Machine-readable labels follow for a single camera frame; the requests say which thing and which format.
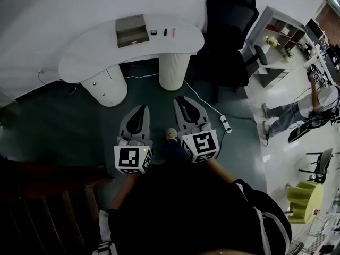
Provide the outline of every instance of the shoe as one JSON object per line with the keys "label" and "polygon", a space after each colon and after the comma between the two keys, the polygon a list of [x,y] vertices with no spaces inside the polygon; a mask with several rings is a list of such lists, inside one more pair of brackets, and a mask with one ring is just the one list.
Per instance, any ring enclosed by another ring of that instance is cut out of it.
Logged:
{"label": "shoe", "polygon": [[269,117],[268,117],[269,107],[268,107],[268,105],[267,105],[266,102],[264,102],[264,103],[262,104],[262,109],[263,109],[263,113],[264,113],[264,115],[265,115],[265,119],[269,119]]}
{"label": "shoe", "polygon": [[263,122],[263,131],[265,133],[267,141],[269,140],[269,130],[270,130],[270,125],[267,123],[266,120],[264,120],[264,122]]}
{"label": "shoe", "polygon": [[168,141],[169,139],[173,139],[175,141],[177,141],[177,130],[173,129],[172,127],[170,127],[169,129],[167,129],[165,131],[165,138]]}

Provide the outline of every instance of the white wall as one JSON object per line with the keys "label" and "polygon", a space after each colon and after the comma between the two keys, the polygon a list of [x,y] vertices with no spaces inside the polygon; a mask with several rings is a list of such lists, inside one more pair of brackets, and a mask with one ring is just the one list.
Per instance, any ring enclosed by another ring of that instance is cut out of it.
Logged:
{"label": "white wall", "polygon": [[[323,0],[257,0],[302,23]],[[59,78],[63,50],[85,30],[108,20],[140,13],[168,13],[204,28],[205,0],[0,0],[0,90],[16,98]]]}

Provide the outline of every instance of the power strip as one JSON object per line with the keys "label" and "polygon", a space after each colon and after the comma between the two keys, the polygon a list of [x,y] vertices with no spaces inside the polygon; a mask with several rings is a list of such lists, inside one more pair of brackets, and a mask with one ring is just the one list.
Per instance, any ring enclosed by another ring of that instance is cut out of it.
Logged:
{"label": "power strip", "polygon": [[225,115],[221,115],[219,117],[219,120],[221,121],[221,123],[224,126],[224,129],[226,130],[227,133],[231,133],[232,128],[230,127],[227,118],[225,117]]}

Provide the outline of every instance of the brown wall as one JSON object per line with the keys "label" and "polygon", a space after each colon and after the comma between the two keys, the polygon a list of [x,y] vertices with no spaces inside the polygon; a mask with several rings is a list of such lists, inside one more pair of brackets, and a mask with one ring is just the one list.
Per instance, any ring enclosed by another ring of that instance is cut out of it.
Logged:
{"label": "brown wall", "polygon": [[340,17],[328,4],[322,9],[316,20],[321,29],[325,31],[330,43],[340,45]]}

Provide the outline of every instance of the table leg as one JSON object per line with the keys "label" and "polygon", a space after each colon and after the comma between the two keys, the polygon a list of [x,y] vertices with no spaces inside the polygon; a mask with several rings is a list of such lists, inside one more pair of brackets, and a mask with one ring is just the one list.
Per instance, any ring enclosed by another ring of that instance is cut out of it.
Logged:
{"label": "table leg", "polygon": [[108,68],[81,83],[99,103],[106,107],[117,106],[128,93],[119,65]]}
{"label": "table leg", "polygon": [[168,91],[178,90],[185,77],[190,54],[159,54],[159,84]]}

